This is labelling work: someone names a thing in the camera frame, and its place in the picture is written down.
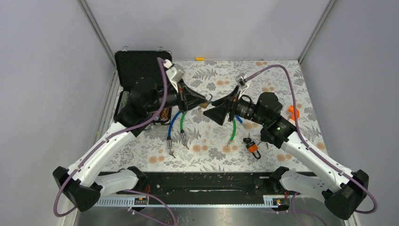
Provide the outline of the small brass padlock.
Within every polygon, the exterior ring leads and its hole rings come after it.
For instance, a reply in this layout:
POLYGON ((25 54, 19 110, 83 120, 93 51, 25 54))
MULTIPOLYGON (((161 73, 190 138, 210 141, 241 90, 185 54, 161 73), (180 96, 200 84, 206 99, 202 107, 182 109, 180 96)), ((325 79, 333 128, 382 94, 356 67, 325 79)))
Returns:
POLYGON ((213 95, 212 94, 207 94, 205 96, 206 102, 202 103, 199 105, 199 107, 206 109, 211 103, 212 103, 212 99, 213 99, 213 95))

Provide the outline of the green cable lock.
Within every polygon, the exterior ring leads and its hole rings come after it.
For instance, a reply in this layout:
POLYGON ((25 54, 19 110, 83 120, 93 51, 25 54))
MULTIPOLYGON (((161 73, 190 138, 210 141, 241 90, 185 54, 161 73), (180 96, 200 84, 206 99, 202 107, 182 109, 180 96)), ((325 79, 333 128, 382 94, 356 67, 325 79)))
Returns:
MULTIPOLYGON (((181 119, 180 119, 180 133, 181 133, 181 135, 183 135, 183 133, 184 133, 184 120, 185 120, 185 116, 186 116, 186 113, 183 113, 183 114, 182 114, 182 117, 181 117, 181 119)), ((228 142, 227 142, 227 144, 226 144, 227 146, 230 146, 230 144, 233 142, 233 140, 234 140, 234 138, 235 138, 235 135, 236 135, 236 133, 237 133, 237 122, 236 122, 235 119, 232 121, 232 125, 233 125, 233 130, 232 130, 231 137, 229 138, 229 140, 228 140, 228 142)))

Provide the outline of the orange black padlock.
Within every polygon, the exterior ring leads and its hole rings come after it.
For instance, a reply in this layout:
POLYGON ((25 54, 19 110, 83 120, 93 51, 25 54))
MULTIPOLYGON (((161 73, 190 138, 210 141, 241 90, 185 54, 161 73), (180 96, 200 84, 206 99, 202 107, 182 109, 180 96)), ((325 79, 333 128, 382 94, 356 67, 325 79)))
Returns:
POLYGON ((258 151, 258 146, 255 141, 252 139, 252 142, 249 144, 245 144, 245 148, 251 153, 257 160, 261 159, 261 154, 258 151))

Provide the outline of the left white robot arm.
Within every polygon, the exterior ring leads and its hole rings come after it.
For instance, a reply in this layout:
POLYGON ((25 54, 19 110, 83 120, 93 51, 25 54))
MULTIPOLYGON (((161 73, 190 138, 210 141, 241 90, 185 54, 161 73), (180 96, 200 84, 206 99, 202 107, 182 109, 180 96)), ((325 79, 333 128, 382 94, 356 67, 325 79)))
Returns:
POLYGON ((120 101, 113 123, 105 134, 69 167, 57 167, 53 177, 59 187, 58 196, 65 195, 81 212, 89 210, 98 200, 112 193, 132 190, 139 194, 146 181, 137 167, 101 176, 108 161, 127 143, 137 138, 145 127, 165 108, 177 106, 186 112, 207 102, 204 95, 189 88, 183 79, 165 78, 162 85, 151 77, 142 77, 123 90, 126 101, 120 101))

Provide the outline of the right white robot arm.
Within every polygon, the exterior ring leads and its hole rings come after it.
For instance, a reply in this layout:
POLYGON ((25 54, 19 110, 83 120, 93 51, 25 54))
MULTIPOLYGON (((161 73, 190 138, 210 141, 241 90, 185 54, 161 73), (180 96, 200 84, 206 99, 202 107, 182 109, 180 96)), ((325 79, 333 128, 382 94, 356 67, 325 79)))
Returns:
POLYGON ((272 174, 270 188, 276 194, 298 192, 325 204, 336 217, 348 220, 366 197, 369 176, 353 171, 308 143, 300 130, 281 116, 282 104, 273 92, 263 92, 257 103, 247 95, 238 97, 235 89, 212 103, 204 115, 219 125, 235 116, 262 125, 261 141, 272 144, 302 162, 316 177, 279 167, 272 174))

